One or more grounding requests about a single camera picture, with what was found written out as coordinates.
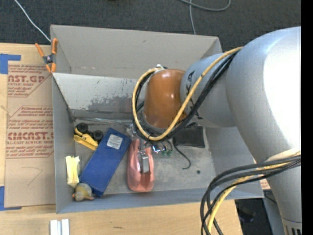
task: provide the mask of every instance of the pink object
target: pink object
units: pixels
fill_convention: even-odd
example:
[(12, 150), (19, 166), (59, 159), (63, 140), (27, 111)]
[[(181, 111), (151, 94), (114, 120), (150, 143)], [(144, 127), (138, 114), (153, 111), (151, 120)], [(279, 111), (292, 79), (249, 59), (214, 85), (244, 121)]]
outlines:
[(151, 148), (145, 149), (149, 159), (149, 172), (140, 173), (138, 147), (140, 145), (139, 139), (131, 142), (128, 148), (128, 161), (127, 161), (127, 184), (133, 191), (151, 191), (154, 186), (154, 163), (151, 154)]

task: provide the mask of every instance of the black and yellow tool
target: black and yellow tool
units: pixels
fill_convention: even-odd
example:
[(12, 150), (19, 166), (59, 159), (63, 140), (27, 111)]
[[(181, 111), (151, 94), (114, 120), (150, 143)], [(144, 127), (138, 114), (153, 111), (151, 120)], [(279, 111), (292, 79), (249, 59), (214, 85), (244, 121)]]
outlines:
[(91, 150), (96, 150), (98, 144), (103, 138), (102, 131), (91, 132), (88, 130), (88, 125), (80, 123), (75, 127), (74, 140), (82, 145), (88, 147)]

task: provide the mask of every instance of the white label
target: white label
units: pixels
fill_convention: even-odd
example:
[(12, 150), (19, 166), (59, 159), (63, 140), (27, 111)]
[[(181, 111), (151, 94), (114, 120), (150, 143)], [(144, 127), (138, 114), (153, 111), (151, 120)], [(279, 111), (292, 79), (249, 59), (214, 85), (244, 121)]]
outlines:
[(107, 146), (118, 150), (121, 147), (122, 141), (123, 139), (121, 137), (111, 134)]

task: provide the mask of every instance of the dark floor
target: dark floor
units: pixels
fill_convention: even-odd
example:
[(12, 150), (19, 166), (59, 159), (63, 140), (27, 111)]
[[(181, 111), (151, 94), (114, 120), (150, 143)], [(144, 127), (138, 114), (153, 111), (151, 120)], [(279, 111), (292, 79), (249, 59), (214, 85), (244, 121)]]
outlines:
[[(178, 0), (18, 0), (47, 35), (51, 24), (193, 34), (189, 8)], [(193, 0), (221, 8), (227, 0)], [(301, 25), (301, 0), (231, 0), (220, 12), (194, 8), (198, 35), (218, 36), (222, 49), (247, 44), (265, 33)], [(0, 0), (0, 42), (49, 44), (13, 0)], [(244, 235), (271, 235), (262, 199), (238, 200), (254, 213)]]

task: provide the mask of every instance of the orange clamp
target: orange clamp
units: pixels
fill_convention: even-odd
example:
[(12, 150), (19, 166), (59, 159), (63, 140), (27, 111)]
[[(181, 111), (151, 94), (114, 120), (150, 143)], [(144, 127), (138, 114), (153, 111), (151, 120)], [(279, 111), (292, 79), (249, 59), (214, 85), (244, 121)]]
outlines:
[(38, 43), (35, 43), (35, 46), (40, 54), (40, 56), (43, 58), (44, 62), (45, 62), (45, 67), (48, 70), (48, 72), (55, 72), (56, 70), (56, 64), (55, 64), (55, 55), (57, 54), (58, 48), (58, 40), (56, 38), (54, 38), (52, 40), (52, 45), (51, 45), (51, 54), (48, 56), (44, 55), (43, 50), (41, 49), (41, 47), (39, 46)]

